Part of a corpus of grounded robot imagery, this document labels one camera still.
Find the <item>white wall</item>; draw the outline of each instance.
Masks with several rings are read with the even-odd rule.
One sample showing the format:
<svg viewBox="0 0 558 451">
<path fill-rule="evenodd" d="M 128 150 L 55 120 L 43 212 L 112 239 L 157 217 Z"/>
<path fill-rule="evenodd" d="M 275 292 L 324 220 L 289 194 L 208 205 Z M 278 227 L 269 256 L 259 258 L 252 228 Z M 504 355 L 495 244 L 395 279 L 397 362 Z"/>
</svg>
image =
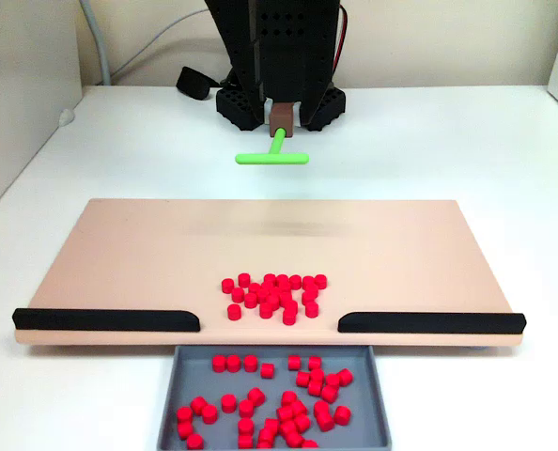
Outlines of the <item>white wall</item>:
<svg viewBox="0 0 558 451">
<path fill-rule="evenodd" d="M 81 99 L 70 0 L 0 0 L 0 195 Z"/>
<path fill-rule="evenodd" d="M 349 32 L 335 81 L 342 87 L 545 85 L 558 48 L 558 0 L 343 0 Z M 203 0 L 92 0 L 113 68 Z M 100 80 L 77 12 L 83 83 Z M 173 86 L 188 65 L 221 79 L 228 57 L 208 14 L 188 19 L 117 79 Z"/>
</svg>

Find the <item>wooden board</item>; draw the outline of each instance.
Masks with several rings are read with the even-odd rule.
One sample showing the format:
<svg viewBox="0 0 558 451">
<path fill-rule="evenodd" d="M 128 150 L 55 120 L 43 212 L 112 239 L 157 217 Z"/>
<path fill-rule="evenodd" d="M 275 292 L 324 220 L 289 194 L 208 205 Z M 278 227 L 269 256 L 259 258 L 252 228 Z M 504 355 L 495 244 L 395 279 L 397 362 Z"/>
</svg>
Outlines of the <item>wooden board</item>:
<svg viewBox="0 0 558 451">
<path fill-rule="evenodd" d="M 220 282 L 325 273 L 320 314 L 226 317 Z M 522 334 L 340 334 L 353 311 L 510 314 L 455 201 L 94 199 L 31 308 L 188 310 L 201 331 L 17 330 L 31 344 L 517 345 Z"/>
</svg>

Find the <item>gray tray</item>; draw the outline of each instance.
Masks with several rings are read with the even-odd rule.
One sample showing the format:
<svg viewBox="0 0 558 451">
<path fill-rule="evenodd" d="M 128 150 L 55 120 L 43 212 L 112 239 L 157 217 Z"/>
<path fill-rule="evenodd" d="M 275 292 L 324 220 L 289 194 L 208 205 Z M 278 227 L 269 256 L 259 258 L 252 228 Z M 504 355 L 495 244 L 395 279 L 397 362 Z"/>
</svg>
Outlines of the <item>gray tray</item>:
<svg viewBox="0 0 558 451">
<path fill-rule="evenodd" d="M 216 354 L 237 354 L 241 359 L 253 354 L 258 357 L 258 365 L 275 365 L 275 377 L 271 380 L 261 379 L 259 371 L 248 373 L 243 368 L 237 373 L 215 373 L 212 371 L 211 359 Z M 296 386 L 297 371 L 287 370 L 287 357 L 290 354 L 302 357 L 302 367 L 307 367 L 309 356 L 321 357 L 326 374 L 342 368 L 348 368 L 352 372 L 354 382 L 340 389 L 339 398 L 331 408 L 332 413 L 340 405 L 350 408 L 352 417 L 348 426 L 335 425 L 329 432 L 320 431 L 312 414 L 313 405 L 319 398 L 309 396 L 305 388 Z M 293 390 L 308 407 L 312 420 L 312 427 L 303 436 L 316 441 L 319 448 L 352 451 L 387 451 L 391 448 L 390 432 L 371 347 L 178 346 L 164 406 L 158 449 L 187 449 L 185 442 L 181 441 L 177 434 L 176 412 L 179 407 L 189 405 L 197 396 L 204 397 L 219 410 L 219 420 L 214 425 L 205 425 L 199 417 L 194 419 L 195 432 L 204 438 L 204 449 L 237 449 L 240 416 L 237 412 L 223 413 L 221 397 L 226 393 L 232 393 L 239 402 L 245 399 L 254 387 L 259 387 L 267 396 L 266 402 L 256 409 L 253 418 L 256 425 L 255 446 L 264 420 L 276 418 L 275 410 L 281 405 L 281 395 L 285 390 Z M 287 445 L 278 436 L 275 447 L 287 448 Z"/>
</svg>

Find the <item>red cable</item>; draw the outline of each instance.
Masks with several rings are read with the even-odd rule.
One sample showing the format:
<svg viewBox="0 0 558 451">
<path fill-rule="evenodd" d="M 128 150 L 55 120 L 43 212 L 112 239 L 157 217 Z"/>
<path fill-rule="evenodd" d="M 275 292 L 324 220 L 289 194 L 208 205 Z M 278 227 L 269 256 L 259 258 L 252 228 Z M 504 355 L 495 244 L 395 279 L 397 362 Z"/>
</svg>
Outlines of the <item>red cable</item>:
<svg viewBox="0 0 558 451">
<path fill-rule="evenodd" d="M 340 5 L 339 8 L 342 10 L 342 33 L 339 37 L 337 52 L 335 52 L 335 59 L 333 60 L 333 73 L 335 73 L 335 70 L 337 69 L 337 63 L 339 63 L 339 58 L 342 55 L 344 41 L 346 40 L 346 31 L 348 30 L 348 13 L 342 5 Z"/>
</svg>

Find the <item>green t-shaped tool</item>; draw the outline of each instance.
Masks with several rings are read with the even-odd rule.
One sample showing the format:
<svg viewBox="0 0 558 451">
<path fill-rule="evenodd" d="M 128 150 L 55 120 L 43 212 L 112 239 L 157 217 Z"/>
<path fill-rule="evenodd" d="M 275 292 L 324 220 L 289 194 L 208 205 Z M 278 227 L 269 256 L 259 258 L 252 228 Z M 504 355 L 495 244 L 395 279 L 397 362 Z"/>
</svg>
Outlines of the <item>green t-shaped tool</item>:
<svg viewBox="0 0 558 451">
<path fill-rule="evenodd" d="M 235 161 L 237 164 L 307 164 L 307 153 L 281 153 L 285 139 L 286 130 L 277 129 L 269 153 L 239 153 Z"/>
</svg>

